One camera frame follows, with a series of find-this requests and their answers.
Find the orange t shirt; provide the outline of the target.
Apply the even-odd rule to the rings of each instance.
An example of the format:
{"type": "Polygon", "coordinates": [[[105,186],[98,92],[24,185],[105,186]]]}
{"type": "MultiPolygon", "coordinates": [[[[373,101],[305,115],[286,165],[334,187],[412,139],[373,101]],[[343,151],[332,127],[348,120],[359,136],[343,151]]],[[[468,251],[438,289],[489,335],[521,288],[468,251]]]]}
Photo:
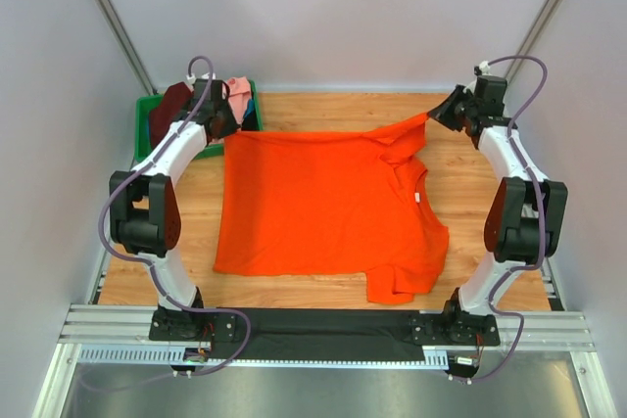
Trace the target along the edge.
{"type": "Polygon", "coordinates": [[[367,299],[389,305],[431,292],[450,235],[426,194],[426,122],[228,137],[215,271],[361,273],[367,299]]]}

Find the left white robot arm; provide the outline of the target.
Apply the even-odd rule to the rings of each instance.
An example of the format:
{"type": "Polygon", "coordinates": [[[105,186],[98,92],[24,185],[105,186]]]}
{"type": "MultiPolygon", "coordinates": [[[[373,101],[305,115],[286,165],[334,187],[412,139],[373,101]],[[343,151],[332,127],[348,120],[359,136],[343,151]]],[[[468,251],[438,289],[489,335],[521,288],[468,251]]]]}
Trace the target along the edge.
{"type": "Polygon", "coordinates": [[[110,177],[110,196],[99,216],[99,229],[108,221],[111,239],[123,251],[109,244],[105,248],[119,259],[143,265],[158,292],[159,306],[166,309],[206,311],[194,305],[199,290],[177,248],[182,223],[175,186],[209,143],[239,129],[229,95],[230,88],[222,80],[197,80],[189,98],[192,108],[177,115],[151,154],[133,169],[110,177]]]}

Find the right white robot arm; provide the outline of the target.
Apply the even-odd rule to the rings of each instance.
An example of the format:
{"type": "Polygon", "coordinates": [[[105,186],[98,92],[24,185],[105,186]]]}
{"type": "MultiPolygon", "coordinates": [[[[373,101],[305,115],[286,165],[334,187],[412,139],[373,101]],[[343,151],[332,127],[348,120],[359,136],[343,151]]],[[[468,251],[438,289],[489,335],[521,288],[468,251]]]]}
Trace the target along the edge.
{"type": "Polygon", "coordinates": [[[461,310],[477,315],[496,314],[516,278],[538,270],[555,253],[568,196],[564,183],[532,162],[516,124],[504,115],[506,90],[504,78],[480,74],[428,113],[469,136],[499,180],[483,229],[486,254],[458,288],[461,310]]]}

